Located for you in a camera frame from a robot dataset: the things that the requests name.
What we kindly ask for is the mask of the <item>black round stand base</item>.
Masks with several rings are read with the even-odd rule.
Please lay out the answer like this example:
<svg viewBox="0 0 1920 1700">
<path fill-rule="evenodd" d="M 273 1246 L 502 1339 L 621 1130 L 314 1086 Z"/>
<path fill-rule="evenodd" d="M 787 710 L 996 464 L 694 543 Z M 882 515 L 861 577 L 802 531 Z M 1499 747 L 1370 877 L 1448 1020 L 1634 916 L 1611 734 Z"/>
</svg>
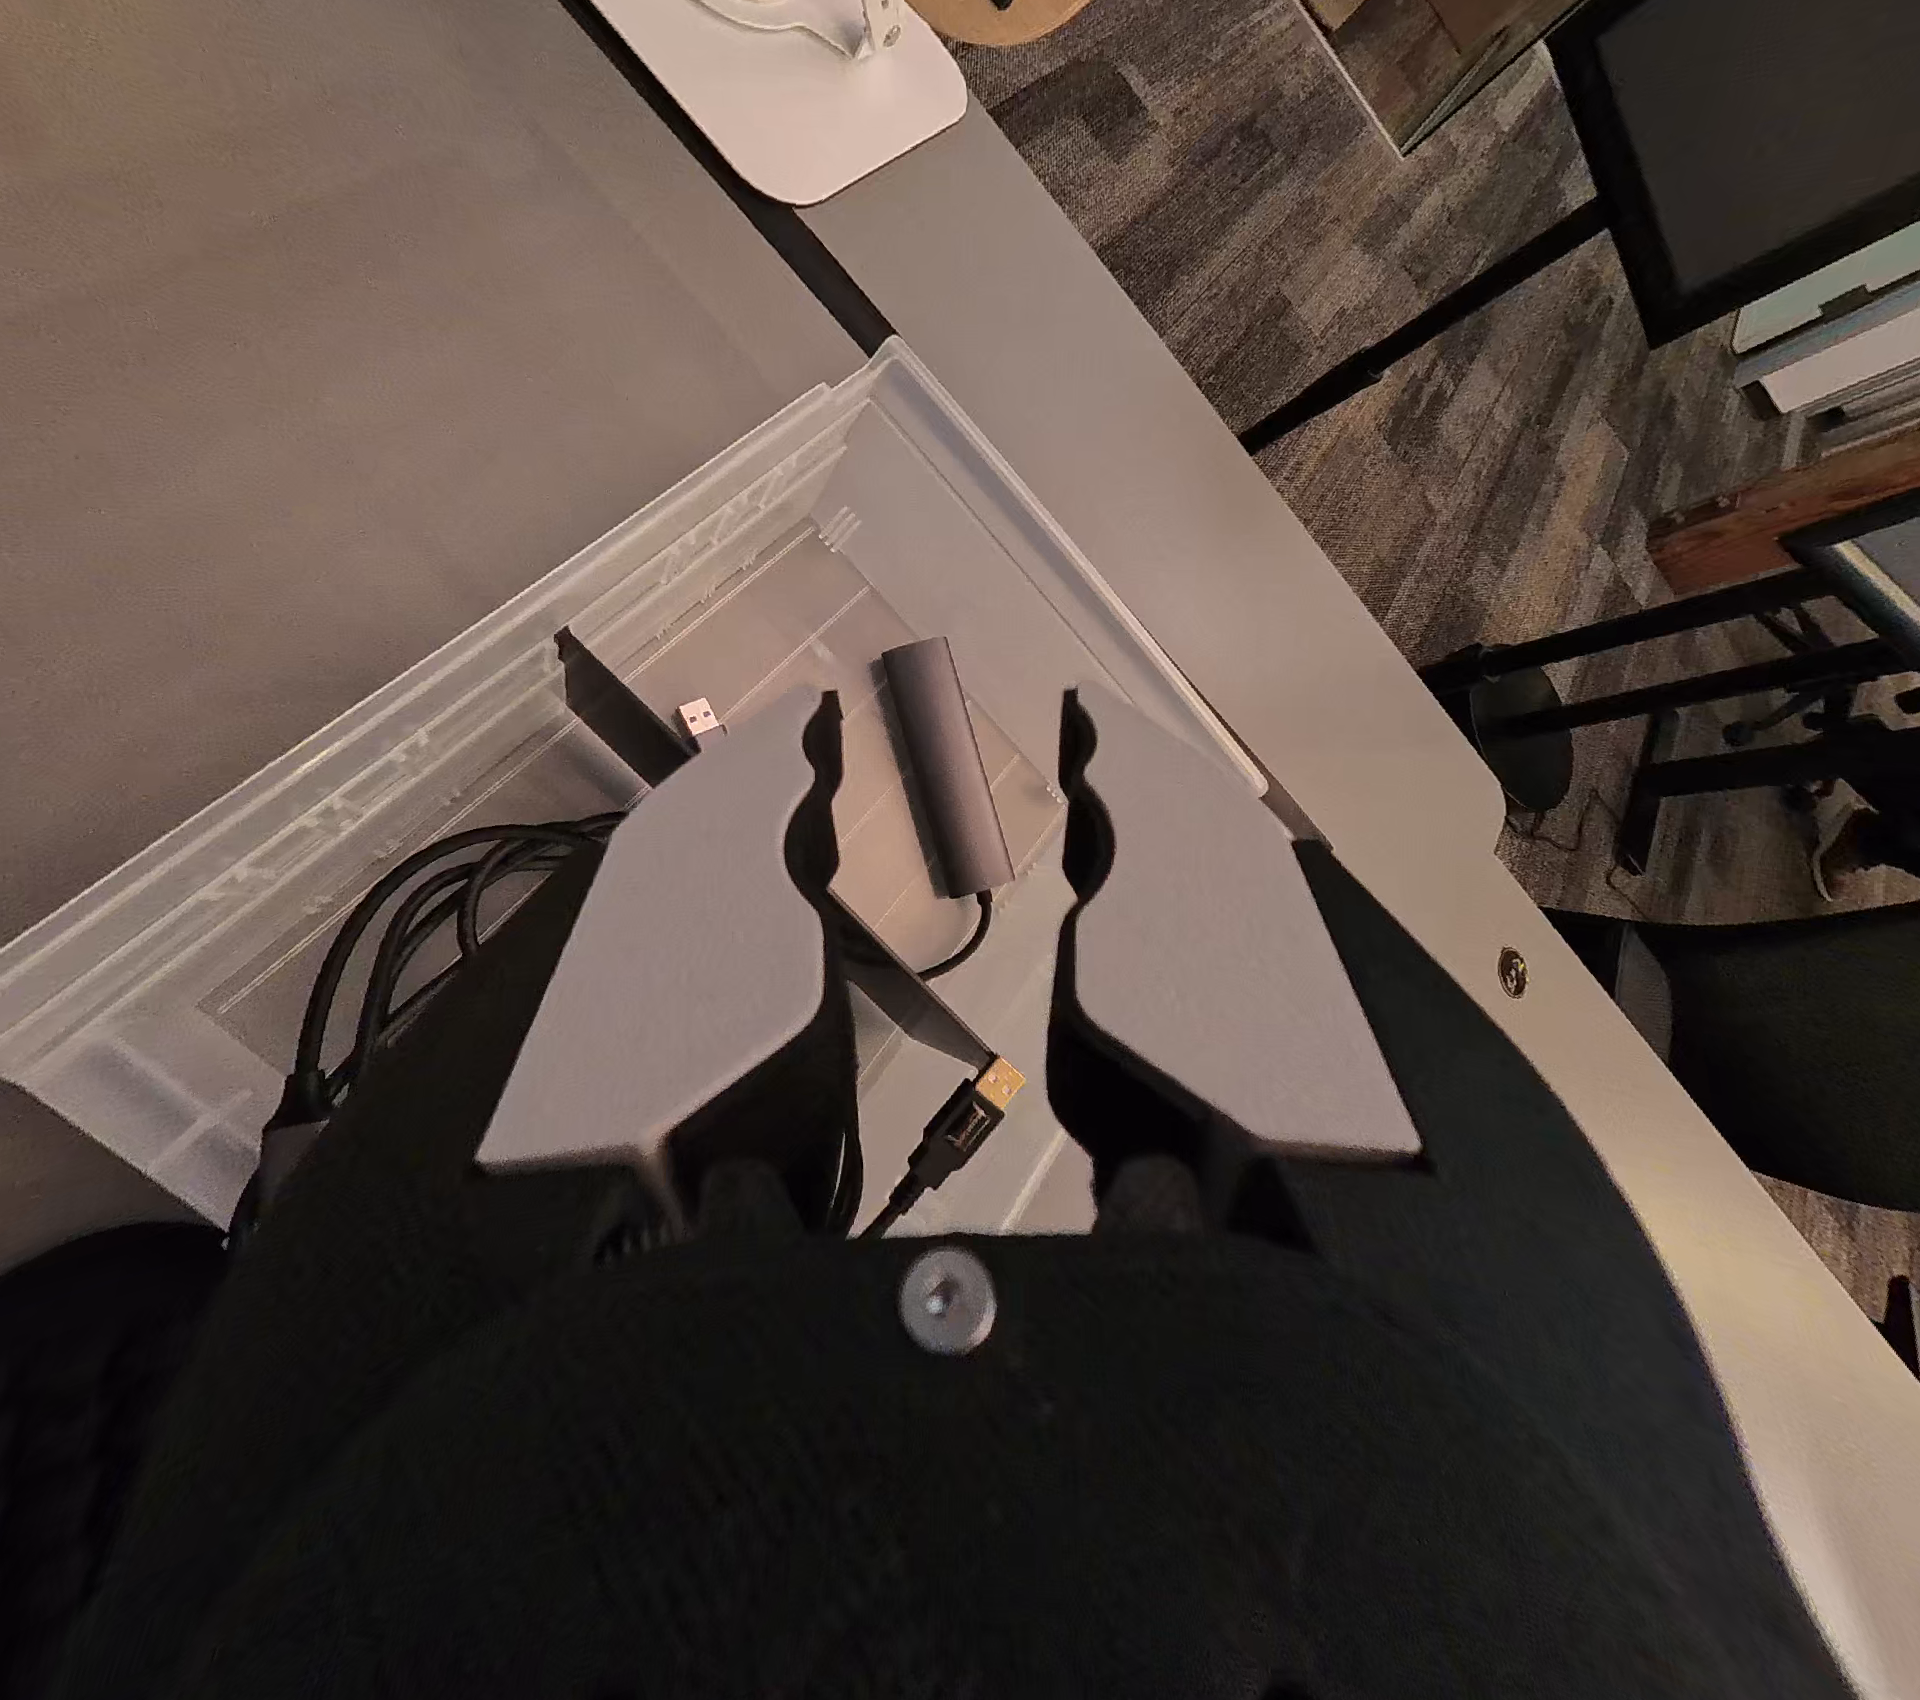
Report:
<svg viewBox="0 0 1920 1700">
<path fill-rule="evenodd" d="M 1540 661 L 1504 661 L 1499 648 L 1469 645 L 1431 668 L 1418 681 L 1469 740 L 1469 747 L 1499 781 L 1509 820 L 1554 814 L 1571 791 L 1571 734 L 1523 729 L 1534 714 L 1562 705 Z"/>
</svg>

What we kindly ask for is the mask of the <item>black office chair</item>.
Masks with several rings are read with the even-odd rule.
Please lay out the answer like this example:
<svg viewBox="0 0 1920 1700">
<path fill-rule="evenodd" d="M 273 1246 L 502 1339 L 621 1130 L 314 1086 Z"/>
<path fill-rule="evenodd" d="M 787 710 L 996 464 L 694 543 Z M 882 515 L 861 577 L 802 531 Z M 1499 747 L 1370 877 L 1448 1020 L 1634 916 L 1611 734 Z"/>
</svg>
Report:
<svg viewBox="0 0 1920 1700">
<path fill-rule="evenodd" d="M 1813 917 L 1548 923 L 1760 1170 L 1920 1208 L 1920 904 Z"/>
</svg>

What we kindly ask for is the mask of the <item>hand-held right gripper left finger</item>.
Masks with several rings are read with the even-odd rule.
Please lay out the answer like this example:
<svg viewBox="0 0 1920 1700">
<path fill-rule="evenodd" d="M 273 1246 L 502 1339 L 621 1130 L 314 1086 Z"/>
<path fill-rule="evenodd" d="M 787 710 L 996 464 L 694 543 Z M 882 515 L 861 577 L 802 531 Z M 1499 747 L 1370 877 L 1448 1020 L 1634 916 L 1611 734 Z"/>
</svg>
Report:
<svg viewBox="0 0 1920 1700">
<path fill-rule="evenodd" d="M 763 1164 L 844 1186 L 852 998 L 831 923 L 844 700 L 787 692 L 649 791 L 586 887 L 476 1166 Z"/>
</svg>

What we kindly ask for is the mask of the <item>grey usb hub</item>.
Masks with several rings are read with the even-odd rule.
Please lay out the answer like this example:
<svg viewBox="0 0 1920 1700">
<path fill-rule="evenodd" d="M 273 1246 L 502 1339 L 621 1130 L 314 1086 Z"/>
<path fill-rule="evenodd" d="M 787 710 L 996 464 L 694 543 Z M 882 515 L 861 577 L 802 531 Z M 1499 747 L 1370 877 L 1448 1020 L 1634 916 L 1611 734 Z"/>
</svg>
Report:
<svg viewBox="0 0 1920 1700">
<path fill-rule="evenodd" d="M 996 897 L 1014 880 L 1014 862 L 950 636 L 884 648 L 876 668 L 945 897 Z"/>
</svg>

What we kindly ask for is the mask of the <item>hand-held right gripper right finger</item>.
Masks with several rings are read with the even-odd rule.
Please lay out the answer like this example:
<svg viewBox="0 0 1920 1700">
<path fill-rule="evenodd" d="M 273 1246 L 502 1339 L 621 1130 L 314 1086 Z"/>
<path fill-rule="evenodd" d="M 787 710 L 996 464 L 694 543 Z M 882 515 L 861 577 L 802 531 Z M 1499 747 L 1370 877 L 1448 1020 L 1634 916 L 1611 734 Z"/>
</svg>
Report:
<svg viewBox="0 0 1920 1700">
<path fill-rule="evenodd" d="M 1263 774 L 1112 686 L 1058 714 L 1066 917 L 1043 1086 L 1093 1166 L 1414 1164 L 1418 1133 Z"/>
</svg>

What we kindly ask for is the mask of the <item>black monitor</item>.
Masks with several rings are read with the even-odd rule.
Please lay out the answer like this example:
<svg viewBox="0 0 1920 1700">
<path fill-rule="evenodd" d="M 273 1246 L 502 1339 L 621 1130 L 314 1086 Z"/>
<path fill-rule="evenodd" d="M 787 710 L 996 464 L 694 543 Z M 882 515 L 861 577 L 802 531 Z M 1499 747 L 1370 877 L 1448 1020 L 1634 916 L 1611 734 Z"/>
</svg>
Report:
<svg viewBox="0 0 1920 1700">
<path fill-rule="evenodd" d="M 1585 0 L 1548 61 L 1652 347 L 1916 224 L 1920 0 Z"/>
</svg>

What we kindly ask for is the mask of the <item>white flat boxes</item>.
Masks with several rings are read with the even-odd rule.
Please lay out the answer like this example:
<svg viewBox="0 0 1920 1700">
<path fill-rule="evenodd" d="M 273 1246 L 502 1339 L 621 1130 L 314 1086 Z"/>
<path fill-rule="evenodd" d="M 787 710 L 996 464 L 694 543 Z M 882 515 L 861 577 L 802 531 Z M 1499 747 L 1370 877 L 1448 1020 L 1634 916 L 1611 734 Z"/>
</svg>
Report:
<svg viewBox="0 0 1920 1700">
<path fill-rule="evenodd" d="M 1736 386 L 1760 415 L 1855 415 L 1916 383 L 1920 224 L 1906 224 L 1736 321 Z"/>
</svg>

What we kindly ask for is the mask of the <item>clear plastic bin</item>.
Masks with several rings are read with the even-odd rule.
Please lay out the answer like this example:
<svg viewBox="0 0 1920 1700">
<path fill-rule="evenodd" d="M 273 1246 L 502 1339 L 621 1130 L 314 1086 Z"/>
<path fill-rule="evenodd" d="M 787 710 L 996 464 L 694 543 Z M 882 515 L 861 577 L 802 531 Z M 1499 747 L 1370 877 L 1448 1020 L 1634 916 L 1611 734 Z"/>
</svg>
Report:
<svg viewBox="0 0 1920 1700">
<path fill-rule="evenodd" d="M 3 1086 L 223 1223 L 346 911 L 435 836 L 644 797 L 563 700 L 563 627 L 661 717 L 709 700 L 744 729 L 832 692 L 832 897 L 909 966 L 962 946 L 977 899 L 936 887 L 882 653 L 950 636 L 1014 880 L 945 996 L 1014 1062 L 1061 916 L 1061 692 L 1098 681 L 1267 791 L 962 403 L 884 342 L 20 933 Z"/>
</svg>

